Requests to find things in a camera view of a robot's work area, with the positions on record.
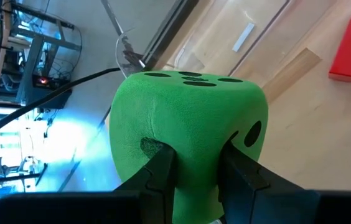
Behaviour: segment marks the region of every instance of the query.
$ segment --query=black dot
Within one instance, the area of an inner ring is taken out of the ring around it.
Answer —
[[[253,127],[250,128],[248,134],[245,137],[245,146],[250,147],[256,143],[258,136],[261,132],[261,121],[257,121]]]
[[[237,80],[234,78],[220,78],[219,81],[221,81],[221,82],[243,82],[242,80]]]
[[[154,76],[154,77],[171,77],[170,75],[163,74],[163,73],[156,73],[156,72],[145,73],[145,75]]]
[[[208,81],[208,80],[205,80],[203,78],[195,78],[195,77],[182,77],[183,79],[186,79],[186,80],[189,80],[189,81]]]
[[[202,76],[202,74],[195,73],[195,72],[179,72],[181,75],[186,75],[186,76],[192,76],[192,77],[199,77]]]
[[[216,86],[213,83],[204,83],[204,82],[184,82],[187,85],[195,85],[195,86]]]

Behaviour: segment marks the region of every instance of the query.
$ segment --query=green foam die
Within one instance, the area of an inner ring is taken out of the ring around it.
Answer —
[[[232,143],[258,160],[268,120],[264,93],[252,82],[192,72],[142,72],[125,80],[113,100],[110,141],[122,181],[156,152],[149,139],[177,151],[173,222],[210,223],[223,215],[217,164]]]

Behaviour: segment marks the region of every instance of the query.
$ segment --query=bright light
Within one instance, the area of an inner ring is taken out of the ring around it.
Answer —
[[[39,81],[41,82],[41,84],[47,84],[49,82],[46,78],[40,78]]]
[[[25,30],[30,30],[28,27],[22,26],[22,25],[19,25],[18,28],[25,29]]]
[[[24,21],[21,21],[21,25],[24,26],[24,27],[28,27],[29,24],[27,22],[24,22]]]

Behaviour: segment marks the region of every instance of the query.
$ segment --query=electronic equipment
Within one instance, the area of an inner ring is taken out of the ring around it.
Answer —
[[[68,83],[68,80],[33,75],[32,85],[25,89],[25,103],[29,104],[35,100],[39,100]],[[72,90],[67,90],[65,93],[44,103],[40,107],[47,109],[62,109],[71,94]]]

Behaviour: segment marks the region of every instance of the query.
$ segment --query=red light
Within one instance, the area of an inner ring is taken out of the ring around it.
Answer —
[[[41,84],[47,84],[49,82],[46,78],[39,78],[39,81],[41,82]]]

